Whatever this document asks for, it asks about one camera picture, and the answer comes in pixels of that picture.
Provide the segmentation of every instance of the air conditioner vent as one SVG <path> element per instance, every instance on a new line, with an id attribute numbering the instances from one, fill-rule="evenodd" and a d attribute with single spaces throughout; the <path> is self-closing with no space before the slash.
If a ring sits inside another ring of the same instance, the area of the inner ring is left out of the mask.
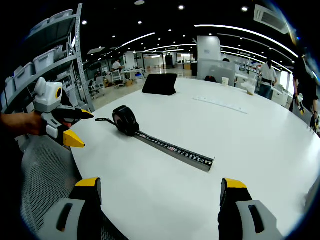
<path id="1" fill-rule="evenodd" d="M 258 23 L 267 25 L 282 34 L 287 34 L 289 29 L 281 16 L 260 5 L 255 5 L 254 20 Z"/>

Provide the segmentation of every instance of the metal shelving unit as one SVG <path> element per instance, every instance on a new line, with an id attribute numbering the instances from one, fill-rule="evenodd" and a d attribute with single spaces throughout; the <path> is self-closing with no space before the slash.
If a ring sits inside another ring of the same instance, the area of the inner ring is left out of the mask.
<path id="1" fill-rule="evenodd" d="M 16 109 L 24 108 L 26 105 L 30 104 L 33 101 L 31 93 L 33 92 L 36 82 L 40 77 L 44 77 L 47 81 L 51 80 L 53 82 L 60 82 L 62 80 L 70 79 L 69 85 L 75 85 L 76 89 L 78 89 L 76 97 L 78 102 L 82 104 L 79 107 L 89 109 L 91 112 L 95 111 L 89 94 L 81 59 L 80 20 L 82 5 L 82 3 L 78 5 L 76 14 L 62 17 L 61 19 L 51 22 L 26 38 L 24 43 L 24 47 L 27 48 L 26 52 L 33 49 L 33 51 L 31 51 L 32 54 L 29 54 L 28 57 L 32 58 L 33 56 L 37 56 L 42 53 L 41 50 L 53 48 L 55 45 L 65 40 L 67 40 L 67 43 L 64 42 L 66 43 L 67 57 L 55 62 L 54 64 L 33 75 L 14 93 L 10 99 L 8 99 L 8 106 L 5 105 L 2 108 L 2 112 L 9 114 Z M 76 50 L 71 46 L 71 32 L 74 26 L 76 26 Z M 75 60 L 77 60 L 77 68 L 79 71 L 81 85 L 77 84 Z M 65 71 L 68 71 L 66 75 L 57 78 L 58 74 L 61 74 Z M 79 88 L 84 90 L 85 99 L 80 97 Z"/>

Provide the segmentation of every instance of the person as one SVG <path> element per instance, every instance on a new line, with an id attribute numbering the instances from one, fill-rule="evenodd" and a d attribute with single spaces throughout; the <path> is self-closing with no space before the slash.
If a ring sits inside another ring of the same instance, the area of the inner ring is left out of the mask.
<path id="1" fill-rule="evenodd" d="M 121 72 L 122 66 L 120 64 L 120 59 L 117 59 L 114 64 L 112 65 L 112 68 L 116 71 L 119 70 Z"/>
<path id="2" fill-rule="evenodd" d="M 270 99 L 271 86 L 276 85 L 278 82 L 276 71 L 272 67 L 272 60 L 270 57 L 267 58 L 266 63 L 262 64 L 259 71 L 259 77 L 261 76 L 261 73 L 262 83 L 260 85 L 259 95 L 266 99 Z"/>
<path id="3" fill-rule="evenodd" d="M 298 104 L 298 95 L 303 95 L 303 106 L 310 111 L 314 116 L 318 114 L 317 109 L 317 82 L 313 75 L 311 69 L 308 66 L 307 57 L 303 54 L 296 61 L 293 71 L 293 86 L 294 95 L 291 106 L 289 108 L 290 112 L 293 112 L 294 104 Z"/>

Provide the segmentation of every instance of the dark pants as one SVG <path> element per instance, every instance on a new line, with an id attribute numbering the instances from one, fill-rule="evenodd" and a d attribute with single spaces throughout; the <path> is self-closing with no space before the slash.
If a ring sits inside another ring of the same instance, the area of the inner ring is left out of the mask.
<path id="1" fill-rule="evenodd" d="M 270 99 L 270 94 L 271 94 L 271 86 L 261 84 L 259 95 L 266 99 Z"/>

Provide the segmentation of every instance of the black tablet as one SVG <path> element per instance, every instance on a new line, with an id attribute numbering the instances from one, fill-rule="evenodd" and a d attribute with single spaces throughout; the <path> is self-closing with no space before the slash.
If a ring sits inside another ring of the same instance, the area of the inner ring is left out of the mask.
<path id="1" fill-rule="evenodd" d="M 170 74 L 149 74 L 142 92 L 145 94 L 173 95 L 176 93 L 175 83 L 178 75 Z"/>

